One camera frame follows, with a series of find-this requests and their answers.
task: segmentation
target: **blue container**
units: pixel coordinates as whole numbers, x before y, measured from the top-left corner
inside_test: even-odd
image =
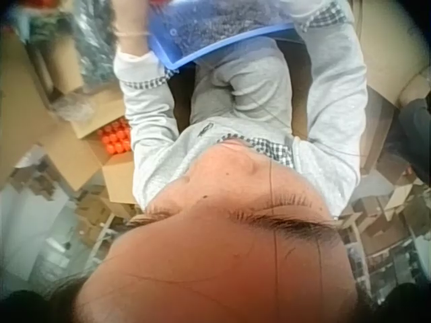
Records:
[[[150,48],[169,69],[240,40],[293,28],[280,0],[172,0],[150,11]]]

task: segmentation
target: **hand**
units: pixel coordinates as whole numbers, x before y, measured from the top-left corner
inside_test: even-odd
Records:
[[[138,57],[146,54],[148,0],[112,0],[112,8],[121,51]]]
[[[140,33],[147,30],[148,0],[112,0],[117,30]]]
[[[428,69],[429,67],[427,67],[422,73],[426,73]],[[408,105],[411,101],[424,99],[428,93],[430,93],[430,84],[422,73],[417,74],[401,92],[399,103],[402,108]]]

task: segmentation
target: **plastic bag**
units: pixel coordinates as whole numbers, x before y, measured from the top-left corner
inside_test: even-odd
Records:
[[[115,37],[110,0],[75,0],[73,35],[80,55],[84,90],[93,92],[115,80]]]
[[[62,96],[51,104],[51,110],[63,120],[71,122],[87,122],[94,115],[88,96],[81,90]]]
[[[152,6],[150,46],[172,69],[227,44],[292,27],[280,0],[172,0]]]

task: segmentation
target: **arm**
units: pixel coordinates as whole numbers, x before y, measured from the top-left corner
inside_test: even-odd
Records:
[[[312,64],[308,141],[298,144],[297,164],[301,173],[310,174],[308,179],[333,205],[330,211],[337,217],[360,181],[366,67],[346,0],[301,1],[301,8],[295,7],[297,0],[290,2]]]
[[[124,93],[135,163],[140,164],[149,150],[166,147],[178,137],[174,100],[166,84],[172,72],[148,50],[147,0],[113,0],[112,4],[119,39],[114,70]]]

